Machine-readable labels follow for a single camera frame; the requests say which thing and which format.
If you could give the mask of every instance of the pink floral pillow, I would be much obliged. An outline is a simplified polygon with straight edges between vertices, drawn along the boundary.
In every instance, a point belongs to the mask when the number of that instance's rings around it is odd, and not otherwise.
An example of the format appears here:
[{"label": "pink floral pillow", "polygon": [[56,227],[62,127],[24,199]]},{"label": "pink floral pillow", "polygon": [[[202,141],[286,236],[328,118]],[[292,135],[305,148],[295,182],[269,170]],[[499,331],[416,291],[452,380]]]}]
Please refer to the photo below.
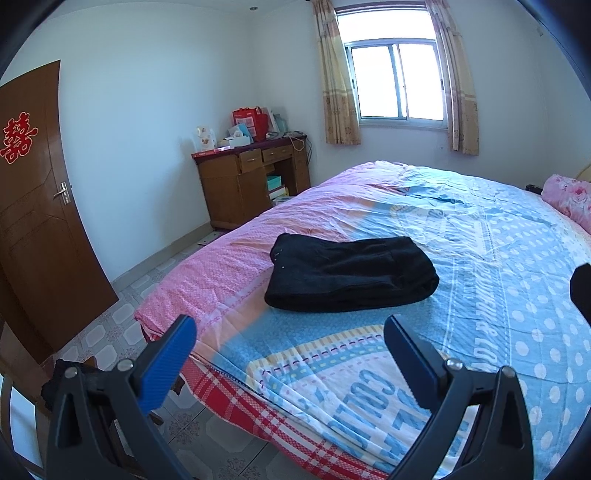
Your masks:
[{"label": "pink floral pillow", "polygon": [[542,199],[591,234],[591,183],[552,175],[544,184]]}]

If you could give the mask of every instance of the red plaid fabric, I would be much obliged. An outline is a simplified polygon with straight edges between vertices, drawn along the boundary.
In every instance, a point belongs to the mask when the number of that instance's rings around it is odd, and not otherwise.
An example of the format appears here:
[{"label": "red plaid fabric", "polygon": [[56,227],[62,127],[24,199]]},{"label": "red plaid fabric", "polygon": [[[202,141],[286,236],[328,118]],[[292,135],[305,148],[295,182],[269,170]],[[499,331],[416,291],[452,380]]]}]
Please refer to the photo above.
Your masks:
[{"label": "red plaid fabric", "polygon": [[384,480],[388,475],[324,440],[208,365],[189,359],[182,375],[220,418],[271,442],[302,468],[327,480]]}]

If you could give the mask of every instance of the metal screw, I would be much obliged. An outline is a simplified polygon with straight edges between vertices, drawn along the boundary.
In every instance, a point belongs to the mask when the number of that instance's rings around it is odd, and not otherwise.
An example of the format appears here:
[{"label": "metal screw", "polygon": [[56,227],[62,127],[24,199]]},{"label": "metal screw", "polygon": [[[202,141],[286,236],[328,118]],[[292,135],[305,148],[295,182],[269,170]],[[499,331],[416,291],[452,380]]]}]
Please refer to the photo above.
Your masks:
[{"label": "metal screw", "polygon": [[501,371],[503,372],[503,375],[505,375],[507,378],[515,377],[515,370],[513,370],[511,367],[504,366],[503,368],[501,368]]},{"label": "metal screw", "polygon": [[120,372],[128,372],[134,367],[134,363],[129,359],[126,358],[117,364],[117,370]]},{"label": "metal screw", "polygon": [[64,377],[66,378],[74,378],[76,375],[78,375],[78,369],[76,367],[70,367],[64,373]]},{"label": "metal screw", "polygon": [[457,358],[450,358],[447,362],[445,362],[445,364],[447,365],[447,367],[451,370],[461,370],[462,368],[464,368],[464,364],[458,360]]}]

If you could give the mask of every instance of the patterned curtain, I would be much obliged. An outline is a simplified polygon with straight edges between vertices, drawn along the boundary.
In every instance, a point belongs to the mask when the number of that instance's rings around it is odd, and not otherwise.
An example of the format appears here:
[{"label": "patterned curtain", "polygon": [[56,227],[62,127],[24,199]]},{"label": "patterned curtain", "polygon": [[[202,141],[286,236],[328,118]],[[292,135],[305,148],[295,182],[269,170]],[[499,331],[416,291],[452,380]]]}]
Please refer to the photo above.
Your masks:
[{"label": "patterned curtain", "polygon": [[335,145],[359,145],[359,118],[335,9],[330,0],[313,0],[313,8],[322,63],[326,142]]},{"label": "patterned curtain", "polygon": [[446,0],[426,0],[426,4],[437,31],[441,62],[449,83],[446,100],[451,148],[478,155],[478,106],[462,36]]}]

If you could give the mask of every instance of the window frame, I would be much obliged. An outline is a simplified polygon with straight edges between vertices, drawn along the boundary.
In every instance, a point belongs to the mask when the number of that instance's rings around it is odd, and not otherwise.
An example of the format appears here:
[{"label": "window frame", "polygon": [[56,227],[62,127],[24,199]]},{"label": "window frame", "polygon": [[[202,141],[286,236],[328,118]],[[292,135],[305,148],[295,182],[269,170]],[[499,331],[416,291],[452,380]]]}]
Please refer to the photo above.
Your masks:
[{"label": "window frame", "polygon": [[[367,8],[355,8],[355,9],[342,9],[337,11],[337,16],[342,17],[345,15],[352,15],[355,13],[360,13],[364,11],[372,11],[372,10],[423,10],[426,11],[425,7],[418,7],[416,5],[413,6],[406,6],[406,5],[388,5],[388,6],[380,6],[377,8],[371,8],[368,6]],[[439,38],[439,34],[436,31],[436,38]],[[396,46],[398,50],[398,58],[400,59],[400,67],[401,72],[400,76],[404,79],[404,66],[402,65],[402,57],[400,56],[400,47],[399,45],[403,44],[421,44],[421,45],[431,45],[433,47],[433,51],[435,52],[435,58],[437,61],[437,69],[439,71],[439,80],[441,82],[441,101],[443,103],[443,120],[432,120],[432,119],[424,119],[424,118],[412,118],[408,116],[408,99],[406,98],[406,82],[404,86],[399,85],[398,81],[398,71],[396,65],[396,59],[394,56],[394,46]],[[353,95],[355,96],[355,104],[357,107],[357,116],[359,118],[359,123],[364,127],[423,127],[423,128],[432,128],[432,129],[447,129],[447,101],[446,101],[446,82],[443,76],[443,66],[441,64],[441,57],[439,52],[439,45],[437,44],[437,40],[432,40],[430,38],[376,38],[370,40],[356,40],[352,42],[343,43],[345,46],[345,53],[347,55],[347,65],[349,68],[349,73],[351,76],[352,87],[353,87]],[[361,47],[387,47],[390,53],[390,60],[392,65],[392,72],[394,73],[394,82],[395,82],[395,90],[396,90],[396,99],[398,102],[398,116],[376,116],[376,117],[368,117],[368,116],[361,116],[361,105],[359,103],[359,93],[357,90],[357,77],[355,73],[355,64],[353,62],[353,54],[352,50],[355,48]],[[406,112],[402,111],[402,102],[401,96],[404,95],[406,98]]]}]

